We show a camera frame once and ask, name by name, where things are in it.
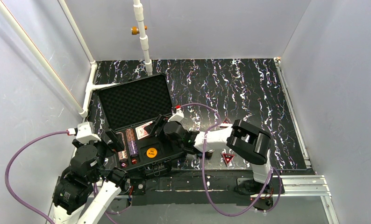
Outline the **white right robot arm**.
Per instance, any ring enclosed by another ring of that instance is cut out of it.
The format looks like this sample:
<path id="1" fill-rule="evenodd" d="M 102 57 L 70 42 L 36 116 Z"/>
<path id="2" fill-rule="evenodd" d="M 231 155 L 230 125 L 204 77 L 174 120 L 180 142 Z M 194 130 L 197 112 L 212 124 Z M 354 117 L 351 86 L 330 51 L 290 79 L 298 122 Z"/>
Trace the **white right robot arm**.
<path id="1" fill-rule="evenodd" d="M 178 121 L 156 118 L 144 130 L 188 154 L 230 149 L 251 164 L 255 182 L 265 183 L 270 178 L 271 134 L 246 121 L 237 119 L 226 128 L 205 133 L 187 131 Z"/>

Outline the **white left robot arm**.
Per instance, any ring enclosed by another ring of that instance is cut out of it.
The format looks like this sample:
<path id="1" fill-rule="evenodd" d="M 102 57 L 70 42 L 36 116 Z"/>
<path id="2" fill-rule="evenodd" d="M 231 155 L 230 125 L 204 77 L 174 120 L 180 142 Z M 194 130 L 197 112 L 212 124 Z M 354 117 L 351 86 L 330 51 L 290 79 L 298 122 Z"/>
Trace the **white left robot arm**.
<path id="1" fill-rule="evenodd" d="M 52 223 L 96 224 L 127 186 L 127 171 L 104 168 L 105 159 L 125 147 L 112 130 L 106 132 L 110 143 L 91 131 L 70 128 L 66 133 L 75 136 L 77 150 L 56 185 Z"/>

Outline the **red playing card deck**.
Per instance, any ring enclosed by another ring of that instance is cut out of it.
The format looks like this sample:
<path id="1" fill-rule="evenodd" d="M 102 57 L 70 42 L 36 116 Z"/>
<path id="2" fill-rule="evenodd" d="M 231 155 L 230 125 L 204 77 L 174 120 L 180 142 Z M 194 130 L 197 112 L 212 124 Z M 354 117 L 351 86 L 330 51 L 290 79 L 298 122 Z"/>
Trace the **red playing card deck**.
<path id="1" fill-rule="evenodd" d="M 148 125 L 152 124 L 153 121 L 147 122 L 145 124 L 142 124 L 138 127 L 135 128 L 136 136 L 137 139 L 140 140 L 144 137 L 147 137 L 149 135 L 148 131 L 146 131 L 144 128 L 147 127 Z"/>

